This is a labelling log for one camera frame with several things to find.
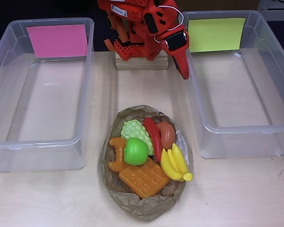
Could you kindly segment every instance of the toy apple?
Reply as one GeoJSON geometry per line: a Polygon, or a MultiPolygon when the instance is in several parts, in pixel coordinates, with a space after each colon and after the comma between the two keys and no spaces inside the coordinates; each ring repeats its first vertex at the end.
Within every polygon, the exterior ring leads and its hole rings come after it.
{"type": "Polygon", "coordinates": [[[148,157],[147,144],[137,138],[129,138],[124,148],[124,161],[132,166],[142,165],[148,157]]]}

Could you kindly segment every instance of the yellow toy banana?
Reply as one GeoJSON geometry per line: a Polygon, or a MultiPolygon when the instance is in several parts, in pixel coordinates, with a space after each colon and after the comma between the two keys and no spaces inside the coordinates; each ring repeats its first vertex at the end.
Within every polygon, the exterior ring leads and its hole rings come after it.
{"type": "Polygon", "coordinates": [[[189,173],[189,169],[183,157],[182,151],[175,143],[172,144],[171,154],[174,157],[179,172],[182,174],[189,173]]]}
{"type": "Polygon", "coordinates": [[[178,164],[172,155],[172,151],[169,150],[168,152],[163,148],[161,154],[161,167],[165,174],[174,181],[191,181],[193,175],[189,172],[179,172],[178,164]]]}
{"type": "Polygon", "coordinates": [[[165,174],[174,181],[181,181],[183,179],[183,174],[177,172],[174,167],[172,166],[172,163],[169,159],[169,156],[166,152],[166,150],[163,148],[162,154],[161,154],[161,167],[162,170],[165,172],[165,174]]]}
{"type": "Polygon", "coordinates": [[[169,155],[170,162],[171,162],[172,166],[174,167],[174,169],[175,169],[177,172],[180,173],[180,171],[179,171],[179,169],[178,169],[178,167],[177,167],[177,165],[176,165],[176,162],[175,162],[175,160],[174,160],[174,157],[172,156],[171,149],[168,149],[167,154],[169,155]]]}

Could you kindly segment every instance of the clear plastic bin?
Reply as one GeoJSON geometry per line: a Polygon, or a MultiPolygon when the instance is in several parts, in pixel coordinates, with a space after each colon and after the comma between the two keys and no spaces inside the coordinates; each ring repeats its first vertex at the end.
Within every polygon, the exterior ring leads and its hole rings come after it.
{"type": "Polygon", "coordinates": [[[14,21],[0,41],[0,171],[79,169],[93,84],[89,18],[14,21]],[[37,59],[27,27],[84,24],[85,57],[37,59]]]}
{"type": "Polygon", "coordinates": [[[284,154],[284,50],[257,11],[185,12],[189,20],[246,18],[240,50],[190,53],[186,83],[201,156],[284,154]]]}

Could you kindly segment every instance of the white label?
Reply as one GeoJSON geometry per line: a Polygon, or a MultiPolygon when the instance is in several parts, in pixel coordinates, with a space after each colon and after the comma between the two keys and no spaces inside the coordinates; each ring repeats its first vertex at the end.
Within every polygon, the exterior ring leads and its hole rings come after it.
{"type": "Polygon", "coordinates": [[[111,6],[113,12],[119,14],[120,16],[127,17],[127,11],[126,10],[120,9],[118,6],[115,6],[113,4],[111,4],[110,6],[111,6]]]}

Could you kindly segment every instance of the toy sausage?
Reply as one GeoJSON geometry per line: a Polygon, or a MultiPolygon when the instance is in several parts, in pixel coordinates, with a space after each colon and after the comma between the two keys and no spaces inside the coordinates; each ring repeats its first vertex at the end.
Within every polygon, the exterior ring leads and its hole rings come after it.
{"type": "Polygon", "coordinates": [[[166,150],[171,149],[172,144],[175,142],[176,136],[174,127],[167,122],[159,122],[157,123],[157,127],[160,132],[163,148],[165,148],[166,150]]]}
{"type": "Polygon", "coordinates": [[[125,144],[126,140],[121,137],[111,138],[109,141],[109,145],[115,148],[115,162],[109,162],[108,167],[116,173],[128,167],[128,164],[124,162],[125,144]]]}
{"type": "Polygon", "coordinates": [[[143,126],[146,128],[146,131],[149,133],[151,137],[153,148],[155,151],[156,161],[160,162],[161,152],[162,152],[162,142],[160,139],[159,129],[152,118],[145,118],[143,121],[143,126]]]}

